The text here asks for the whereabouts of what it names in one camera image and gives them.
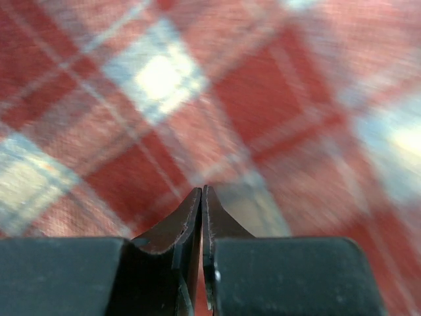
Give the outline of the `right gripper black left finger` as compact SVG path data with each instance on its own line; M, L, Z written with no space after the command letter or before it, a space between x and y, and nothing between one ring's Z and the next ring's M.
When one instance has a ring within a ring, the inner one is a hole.
M201 189L134 239L5 238L2 315L193 315Z

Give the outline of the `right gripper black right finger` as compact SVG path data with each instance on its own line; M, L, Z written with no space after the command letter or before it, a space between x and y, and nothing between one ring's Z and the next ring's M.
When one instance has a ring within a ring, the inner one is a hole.
M201 198L203 272L214 315L385 315L370 264L349 238L258 238Z

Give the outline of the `plaid red beige skirt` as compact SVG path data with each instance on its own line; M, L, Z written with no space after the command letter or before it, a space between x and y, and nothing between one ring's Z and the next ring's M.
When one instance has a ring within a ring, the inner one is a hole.
M206 184L419 315L420 2L1 2L3 237L133 237Z

